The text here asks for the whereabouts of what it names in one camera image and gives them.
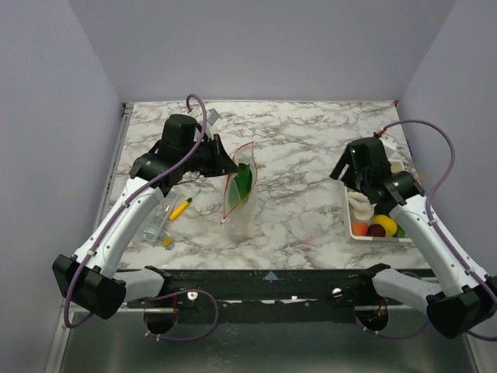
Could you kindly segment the clear zip top bag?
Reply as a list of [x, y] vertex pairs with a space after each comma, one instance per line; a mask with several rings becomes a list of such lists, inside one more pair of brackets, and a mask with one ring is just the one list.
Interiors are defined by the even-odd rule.
[[258, 169], [255, 162], [255, 142], [240, 146], [232, 160], [238, 171], [227, 177], [221, 225], [227, 237], [240, 242], [250, 236], [257, 202]]

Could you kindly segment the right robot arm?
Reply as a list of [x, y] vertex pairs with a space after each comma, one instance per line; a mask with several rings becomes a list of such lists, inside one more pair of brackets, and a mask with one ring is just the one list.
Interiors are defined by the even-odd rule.
[[428, 205], [424, 189], [411, 173], [393, 173], [378, 137], [350, 142], [330, 174], [346, 187], [384, 207], [415, 244], [436, 282], [402, 274], [386, 264], [359, 275], [359, 299], [372, 305], [394, 299], [427, 315], [433, 327], [453, 339], [496, 312], [496, 279], [478, 265]]

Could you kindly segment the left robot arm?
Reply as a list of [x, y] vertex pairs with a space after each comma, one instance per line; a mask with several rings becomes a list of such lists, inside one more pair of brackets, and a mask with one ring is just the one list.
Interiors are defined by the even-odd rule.
[[120, 273], [117, 267], [144, 220], [184, 174], [218, 177], [238, 171], [220, 136], [196, 138], [199, 129], [193, 117], [171, 115], [162, 138], [134, 161], [118, 201], [98, 228], [72, 256], [55, 259], [52, 270], [68, 302], [108, 319], [125, 302], [146, 298], [162, 307], [171, 301], [172, 288], [165, 271], [148, 266]]

